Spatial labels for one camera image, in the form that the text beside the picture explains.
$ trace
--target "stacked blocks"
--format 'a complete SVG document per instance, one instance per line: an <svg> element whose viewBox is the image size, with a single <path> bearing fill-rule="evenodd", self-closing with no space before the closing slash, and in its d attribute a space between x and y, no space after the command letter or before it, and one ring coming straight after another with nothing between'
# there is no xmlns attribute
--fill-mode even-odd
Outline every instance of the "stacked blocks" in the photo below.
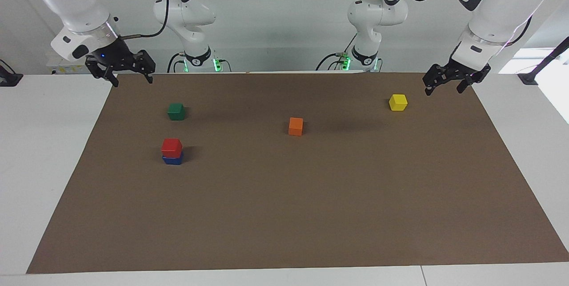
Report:
<svg viewBox="0 0 569 286"><path fill-rule="evenodd" d="M162 160L167 165L181 165L184 158L183 146L177 138L166 138L162 143Z"/></svg>
<svg viewBox="0 0 569 286"><path fill-rule="evenodd" d="M168 117L170 117L170 120L184 120L184 105L180 103L170 104L168 107Z"/></svg>
<svg viewBox="0 0 569 286"><path fill-rule="evenodd" d="M302 136L304 120L302 118L290 118L289 122L289 135L290 136Z"/></svg>
<svg viewBox="0 0 569 286"><path fill-rule="evenodd" d="M405 95L392 95L389 106L394 112L402 112L407 107L407 98Z"/></svg>

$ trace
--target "orange block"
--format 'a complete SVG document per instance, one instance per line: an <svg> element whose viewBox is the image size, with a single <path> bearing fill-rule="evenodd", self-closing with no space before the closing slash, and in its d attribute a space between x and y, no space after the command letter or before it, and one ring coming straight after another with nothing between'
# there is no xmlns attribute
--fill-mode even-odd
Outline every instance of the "orange block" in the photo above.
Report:
<svg viewBox="0 0 569 286"><path fill-rule="evenodd" d="M289 135L290 136L302 136L302 126L304 120L302 118L290 118L289 122Z"/></svg>

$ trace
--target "red block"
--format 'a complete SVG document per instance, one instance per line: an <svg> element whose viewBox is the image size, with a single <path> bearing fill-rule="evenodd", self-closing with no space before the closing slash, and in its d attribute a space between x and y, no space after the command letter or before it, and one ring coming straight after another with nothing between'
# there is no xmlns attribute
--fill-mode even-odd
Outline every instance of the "red block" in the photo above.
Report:
<svg viewBox="0 0 569 286"><path fill-rule="evenodd" d="M183 147L178 138L166 138L162 144L162 156L180 158Z"/></svg>

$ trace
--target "green block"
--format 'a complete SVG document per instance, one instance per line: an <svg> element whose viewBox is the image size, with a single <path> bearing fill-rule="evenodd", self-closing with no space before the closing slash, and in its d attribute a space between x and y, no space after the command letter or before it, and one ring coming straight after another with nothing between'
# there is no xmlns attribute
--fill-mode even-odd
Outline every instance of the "green block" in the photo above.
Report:
<svg viewBox="0 0 569 286"><path fill-rule="evenodd" d="M168 107L168 117L170 117L170 120L184 120L184 105L179 103L170 104L170 107Z"/></svg>

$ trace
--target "blue block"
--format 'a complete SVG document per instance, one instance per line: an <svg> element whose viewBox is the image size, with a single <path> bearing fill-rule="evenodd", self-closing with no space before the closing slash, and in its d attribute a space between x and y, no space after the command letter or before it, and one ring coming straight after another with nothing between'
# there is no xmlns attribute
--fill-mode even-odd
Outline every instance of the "blue block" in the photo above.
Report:
<svg viewBox="0 0 569 286"><path fill-rule="evenodd" d="M162 160L167 165L181 165L181 160L184 158L184 152L181 152L180 158L167 158L162 156Z"/></svg>

